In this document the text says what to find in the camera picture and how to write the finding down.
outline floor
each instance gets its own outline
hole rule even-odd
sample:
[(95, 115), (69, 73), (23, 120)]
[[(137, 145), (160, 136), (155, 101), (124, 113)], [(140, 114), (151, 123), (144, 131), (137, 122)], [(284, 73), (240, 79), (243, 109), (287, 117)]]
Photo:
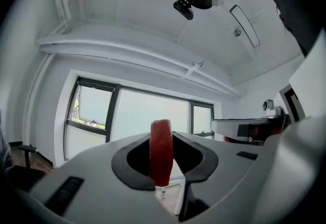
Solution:
[[(24, 152), (19, 150), (18, 147), (11, 147), (11, 156), (14, 165), (25, 166)], [(36, 153), (32, 153), (30, 157), (31, 168), (45, 171), (47, 173), (54, 170), (52, 165), (45, 161), (41, 156)], [(155, 191), (155, 196), (158, 201), (166, 208), (166, 210), (174, 216), (174, 208), (176, 206), (180, 191), (180, 185), (174, 185), (167, 187), (165, 192), (161, 189)]]

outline white ceiling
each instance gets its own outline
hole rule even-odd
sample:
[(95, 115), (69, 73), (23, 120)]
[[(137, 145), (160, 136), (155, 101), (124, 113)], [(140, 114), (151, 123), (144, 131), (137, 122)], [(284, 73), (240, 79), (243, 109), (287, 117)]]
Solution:
[[(259, 76), (299, 56), (300, 48), (285, 30), (271, 0), (229, 0), (209, 10), (193, 8), (186, 20), (173, 8), (176, 0), (83, 0), (85, 19), (128, 24), (187, 46), (232, 76), (233, 84)], [(229, 10), (239, 5), (250, 20), (260, 45), (253, 48)]]

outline red block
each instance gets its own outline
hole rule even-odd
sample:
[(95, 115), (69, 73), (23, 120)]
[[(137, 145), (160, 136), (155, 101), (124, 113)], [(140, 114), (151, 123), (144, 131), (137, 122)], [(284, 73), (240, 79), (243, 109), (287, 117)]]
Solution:
[(154, 121), (149, 139), (149, 171), (155, 185), (165, 187), (173, 166), (173, 141), (170, 120)]

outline window frame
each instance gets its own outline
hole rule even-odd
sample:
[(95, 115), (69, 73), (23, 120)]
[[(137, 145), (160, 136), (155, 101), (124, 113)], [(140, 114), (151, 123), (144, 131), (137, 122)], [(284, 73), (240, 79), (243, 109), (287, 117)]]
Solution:
[[(92, 127), (89, 125), (81, 124), (76, 121), (73, 121), (70, 119), (71, 115), (71, 110), (74, 104), (74, 100), (76, 99), (76, 94), (77, 94), (77, 87), (78, 86), (84, 86), (84, 87), (90, 87), (90, 88), (95, 88), (99, 90), (104, 90), (104, 91), (109, 91), (112, 92), (111, 94), (111, 99), (110, 103), (107, 109), (107, 114), (106, 114), (106, 120), (105, 120), (105, 129), (97, 128), (97, 127)], [(199, 107), (205, 107), (205, 108), (210, 108), (211, 109), (211, 119), (214, 120), (214, 105), (209, 104), (209, 103), (204, 103), (200, 101), (194, 101), (191, 99), (186, 99), (182, 97), (176, 97), (176, 96), (171, 96), (171, 95), (166, 95), (162, 93), (157, 93), (153, 91), (148, 91), (148, 90), (143, 90), (143, 89), (138, 89), (138, 88), (133, 88), (133, 87), (128, 87), (128, 86), (122, 86), (120, 84), (115, 84), (115, 83), (109, 83), (109, 82), (104, 82), (104, 81), (98, 81), (94, 79), (89, 79), (89, 78), (83, 78), (83, 77), (78, 77), (70, 94), (69, 97), (69, 102), (66, 110), (66, 116), (65, 116), (65, 125), (64, 125), (64, 159), (65, 161), (68, 160), (67, 154), (68, 154), (68, 147), (67, 147), (67, 126), (73, 126), (75, 128), (92, 132), (92, 133), (97, 133), (101, 135), (105, 135), (105, 142), (108, 143), (111, 141), (111, 132), (112, 132), (112, 126), (113, 126), (113, 120), (114, 120), (114, 115), (115, 115), (115, 110), (117, 107), (117, 101), (119, 97), (119, 92), (121, 89), (126, 89), (126, 90), (132, 90), (144, 94), (150, 94), (154, 96), (161, 96), (161, 97), (166, 97), (166, 98), (172, 98), (176, 100), (181, 100), (181, 101), (187, 101), (190, 104), (190, 109), (189, 109), (189, 115), (188, 117), (190, 118), (189, 122), (189, 133), (194, 134), (194, 106), (199, 106)], [(214, 132), (209, 132), (209, 133), (199, 133), (195, 134), (197, 136), (201, 137), (207, 137), (207, 136), (212, 136), (212, 139), (214, 139)]]

